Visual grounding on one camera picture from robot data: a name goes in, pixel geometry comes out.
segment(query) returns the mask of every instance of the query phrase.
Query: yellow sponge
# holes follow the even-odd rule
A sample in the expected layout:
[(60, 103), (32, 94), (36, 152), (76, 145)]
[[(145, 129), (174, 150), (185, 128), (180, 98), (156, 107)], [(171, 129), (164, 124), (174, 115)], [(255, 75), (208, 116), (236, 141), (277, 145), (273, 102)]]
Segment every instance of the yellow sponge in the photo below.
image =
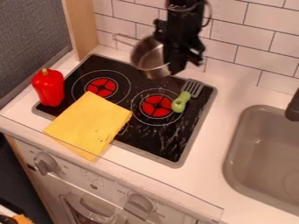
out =
[(75, 153), (94, 161), (131, 116), (131, 111), (86, 92), (44, 132)]

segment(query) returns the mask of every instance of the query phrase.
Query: red bell pepper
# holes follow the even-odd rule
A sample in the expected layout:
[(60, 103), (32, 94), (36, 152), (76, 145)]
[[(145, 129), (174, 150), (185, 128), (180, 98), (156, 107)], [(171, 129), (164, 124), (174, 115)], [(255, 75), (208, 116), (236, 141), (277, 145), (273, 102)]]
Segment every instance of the red bell pepper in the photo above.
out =
[(65, 97), (63, 75), (59, 71), (43, 68), (33, 76), (31, 84), (45, 106), (57, 107)]

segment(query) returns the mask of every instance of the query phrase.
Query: pot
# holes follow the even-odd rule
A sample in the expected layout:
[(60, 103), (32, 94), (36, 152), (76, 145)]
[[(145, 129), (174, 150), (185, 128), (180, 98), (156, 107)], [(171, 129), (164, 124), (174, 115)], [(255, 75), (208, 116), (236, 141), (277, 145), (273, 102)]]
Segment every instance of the pot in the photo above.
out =
[(170, 75), (169, 63), (163, 61), (163, 44), (153, 36), (141, 39), (131, 53), (131, 65), (152, 80)]

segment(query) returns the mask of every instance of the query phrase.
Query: sink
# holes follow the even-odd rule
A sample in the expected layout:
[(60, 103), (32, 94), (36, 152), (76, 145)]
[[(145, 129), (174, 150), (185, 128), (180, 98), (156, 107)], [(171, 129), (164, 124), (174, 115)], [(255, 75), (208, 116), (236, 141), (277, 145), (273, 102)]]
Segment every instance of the sink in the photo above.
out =
[(235, 191), (299, 215), (299, 122), (289, 121), (278, 108), (245, 109), (223, 173)]

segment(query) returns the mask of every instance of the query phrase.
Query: subway tile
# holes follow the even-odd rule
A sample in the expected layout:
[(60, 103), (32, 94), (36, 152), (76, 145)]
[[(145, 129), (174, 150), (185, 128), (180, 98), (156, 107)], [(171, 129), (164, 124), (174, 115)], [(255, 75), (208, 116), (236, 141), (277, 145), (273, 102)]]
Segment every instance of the subway tile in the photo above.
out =
[(111, 0), (94, 0), (94, 12), (112, 16)]
[(166, 10), (159, 10), (159, 19), (167, 20), (167, 11)]
[[(242, 24), (247, 8), (247, 3), (234, 0), (210, 0), (212, 5), (212, 17), (219, 20)], [(205, 16), (208, 17), (209, 11), (206, 8)]]
[(273, 35), (273, 31), (265, 31), (240, 24), (214, 21), (212, 25), (212, 39), (261, 50), (268, 50)]
[(237, 64), (289, 76), (294, 74), (298, 61), (299, 59), (241, 46), (239, 47), (236, 58)]
[(284, 5), (284, 8), (299, 11), (299, 1), (298, 0), (287, 0), (286, 4)]
[(121, 0), (113, 0), (115, 17), (141, 24), (152, 25), (158, 18), (158, 9), (135, 3), (126, 3)]
[(269, 30), (299, 34), (299, 11), (249, 4), (245, 24)]
[(251, 86), (257, 84), (261, 75), (261, 70), (239, 66), (217, 59), (207, 59), (205, 71), (210, 75), (218, 75), (221, 78), (239, 81)]
[(296, 78), (299, 78), (299, 65), (298, 65), (298, 68), (297, 68), (297, 70), (296, 70), (295, 77), (296, 77)]
[(116, 42), (113, 38), (112, 33), (97, 31), (97, 34), (98, 34), (98, 40), (100, 45), (116, 48)]
[(277, 32), (271, 46), (271, 52), (299, 58), (299, 37)]
[(145, 4), (152, 7), (157, 8), (165, 8), (165, 1), (164, 0), (136, 0), (137, 4)]
[(277, 92), (293, 95), (299, 87), (299, 80), (277, 73), (263, 72), (259, 87), (269, 88)]
[(199, 36), (203, 37), (203, 38), (207, 38), (207, 39), (210, 38), (211, 29), (212, 29), (212, 20), (206, 27), (202, 28), (201, 32), (199, 33)]
[(144, 37), (147, 37), (149, 35), (152, 35), (155, 27), (145, 25), (145, 24), (137, 24), (137, 38), (142, 39)]
[(134, 37), (136, 35), (135, 23), (121, 20), (114, 17), (94, 15), (96, 28), (105, 32), (121, 33)]
[(188, 61), (186, 68), (189, 70), (198, 71), (198, 72), (203, 73), (205, 71), (205, 61), (206, 61), (206, 57), (204, 57), (203, 61), (201, 62), (202, 64), (200, 66), (195, 66), (193, 63)]
[(219, 60), (233, 61), (237, 51), (236, 45), (218, 42), (208, 38), (202, 38), (205, 44), (205, 56)]
[(278, 7), (282, 7), (284, 3), (284, 0), (240, 0), (240, 1), (256, 3), (256, 4), (267, 4), (267, 5), (273, 5)]
[(116, 36), (116, 48), (117, 50), (130, 53), (133, 47), (136, 45), (137, 40), (134, 38), (123, 37), (121, 35)]

